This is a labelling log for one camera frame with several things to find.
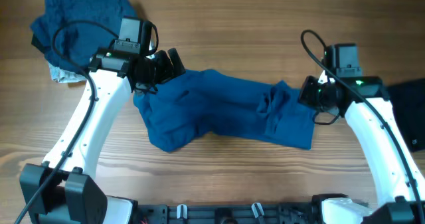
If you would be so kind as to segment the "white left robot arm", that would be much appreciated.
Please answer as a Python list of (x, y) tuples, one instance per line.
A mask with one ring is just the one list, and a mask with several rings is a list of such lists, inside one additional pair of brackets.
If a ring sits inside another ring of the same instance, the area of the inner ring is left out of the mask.
[(131, 223), (137, 202), (106, 195), (95, 182), (100, 152), (133, 92), (153, 92), (185, 73), (176, 49), (152, 53), (99, 49), (86, 89), (60, 139), (19, 183), (32, 223)]

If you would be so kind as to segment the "black garment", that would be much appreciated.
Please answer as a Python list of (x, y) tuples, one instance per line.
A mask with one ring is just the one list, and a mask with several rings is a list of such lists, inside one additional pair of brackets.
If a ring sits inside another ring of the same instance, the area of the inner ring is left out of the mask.
[(394, 117), (411, 152), (424, 150), (424, 79), (388, 87)]

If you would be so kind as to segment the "blue polo shirt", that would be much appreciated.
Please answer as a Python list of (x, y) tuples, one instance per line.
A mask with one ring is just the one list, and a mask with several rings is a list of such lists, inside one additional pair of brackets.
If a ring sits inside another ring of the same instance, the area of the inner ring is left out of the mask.
[(299, 90), (284, 81), (267, 84), (188, 70), (157, 88), (157, 94), (134, 95), (133, 103), (150, 143), (164, 152), (209, 132), (311, 149), (313, 110), (299, 104)]

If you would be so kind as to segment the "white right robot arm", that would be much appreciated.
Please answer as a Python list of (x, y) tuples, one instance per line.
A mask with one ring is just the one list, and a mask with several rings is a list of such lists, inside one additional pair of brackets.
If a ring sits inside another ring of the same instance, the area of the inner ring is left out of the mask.
[(363, 149), (377, 194), (376, 209), (345, 195), (316, 195), (318, 223), (424, 222), (424, 177), (401, 136), (380, 78), (308, 76), (298, 101), (346, 120)]

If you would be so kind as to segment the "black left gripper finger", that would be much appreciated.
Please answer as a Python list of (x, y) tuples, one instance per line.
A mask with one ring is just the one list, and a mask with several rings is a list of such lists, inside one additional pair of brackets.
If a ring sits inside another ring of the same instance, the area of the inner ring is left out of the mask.
[(173, 78), (173, 65), (164, 50), (160, 50), (155, 54), (157, 82), (168, 82)]
[(169, 59), (173, 65), (173, 76), (181, 76), (186, 73), (186, 69), (181, 61), (179, 53), (176, 48), (167, 51)]

